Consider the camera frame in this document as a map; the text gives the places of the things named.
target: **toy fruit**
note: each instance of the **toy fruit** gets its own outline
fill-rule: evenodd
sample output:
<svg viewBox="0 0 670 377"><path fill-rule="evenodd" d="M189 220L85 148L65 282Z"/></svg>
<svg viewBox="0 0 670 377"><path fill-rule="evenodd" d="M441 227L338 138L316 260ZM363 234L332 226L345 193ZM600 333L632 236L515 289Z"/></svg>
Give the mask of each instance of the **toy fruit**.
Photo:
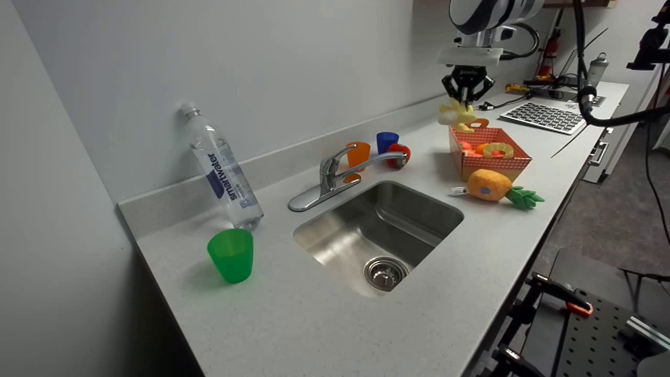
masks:
<svg viewBox="0 0 670 377"><path fill-rule="evenodd" d="M511 179L494 170L475 170L467 177L467 195L481 200L499 200L506 197L517 209L534 209L538 200L544 200L534 191L524 191L524 187L511 187Z"/></svg>

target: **sink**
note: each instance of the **sink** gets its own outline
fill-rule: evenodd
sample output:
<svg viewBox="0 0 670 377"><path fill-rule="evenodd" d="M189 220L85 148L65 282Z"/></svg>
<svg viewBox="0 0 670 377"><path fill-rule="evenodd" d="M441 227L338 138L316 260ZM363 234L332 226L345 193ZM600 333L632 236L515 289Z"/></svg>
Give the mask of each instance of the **sink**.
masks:
<svg viewBox="0 0 670 377"><path fill-rule="evenodd" d="M294 242L367 297L390 292L459 223L463 211L398 182L379 182L294 227Z"/></svg>

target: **plastic bottle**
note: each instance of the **plastic bottle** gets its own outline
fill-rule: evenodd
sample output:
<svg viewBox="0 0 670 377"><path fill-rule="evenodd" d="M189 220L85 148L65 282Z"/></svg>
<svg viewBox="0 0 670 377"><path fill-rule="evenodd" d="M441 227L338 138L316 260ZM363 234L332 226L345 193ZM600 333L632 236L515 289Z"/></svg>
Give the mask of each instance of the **plastic bottle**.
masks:
<svg viewBox="0 0 670 377"><path fill-rule="evenodd" d="M600 77L604 75L604 68L607 68L609 60L607 60L607 54L600 52L597 58L591 60L591 67L587 67L587 85L597 88Z"/></svg>
<svg viewBox="0 0 670 377"><path fill-rule="evenodd" d="M190 148L206 172L213 195L223 202L227 220L234 227L253 227L258 220L263 217L263 211L227 141L209 126L194 105L181 105L179 114L184 114L194 130Z"/></svg>

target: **countertop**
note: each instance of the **countertop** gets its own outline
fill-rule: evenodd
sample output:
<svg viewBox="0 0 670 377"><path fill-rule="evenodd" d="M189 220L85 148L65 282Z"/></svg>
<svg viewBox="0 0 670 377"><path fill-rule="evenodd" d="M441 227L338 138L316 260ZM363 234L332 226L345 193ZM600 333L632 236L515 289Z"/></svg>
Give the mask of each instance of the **countertop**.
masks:
<svg viewBox="0 0 670 377"><path fill-rule="evenodd" d="M623 84L600 84L609 116ZM410 163L368 168L361 185L305 211L287 200L316 185L313 170L258 191L265 217L254 230L249 281L221 282L204 245L223 222L218 209L138 236L160 292L204 375L461 375L538 246L561 200L587 158L600 128L569 136L497 122L532 163L515 185L544 197L534 211L451 197L463 187L447 154L447 128L427 119L402 131ZM381 179L395 179L465 214L391 292L361 297L292 242L292 230Z"/></svg>

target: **orange basket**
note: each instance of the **orange basket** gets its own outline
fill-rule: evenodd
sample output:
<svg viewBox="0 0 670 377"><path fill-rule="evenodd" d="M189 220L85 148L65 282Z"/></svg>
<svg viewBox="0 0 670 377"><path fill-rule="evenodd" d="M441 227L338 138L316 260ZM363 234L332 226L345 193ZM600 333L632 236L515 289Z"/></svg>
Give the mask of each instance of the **orange basket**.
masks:
<svg viewBox="0 0 670 377"><path fill-rule="evenodd" d="M453 128L450 128L450 136L451 156L463 179L467 179L469 173L481 168L495 170L508 179L515 179L530 163L530 154L502 128L479 128L475 131L457 131ZM515 156L465 154L461 142L469 142L473 146L483 142L504 142L512 146Z"/></svg>

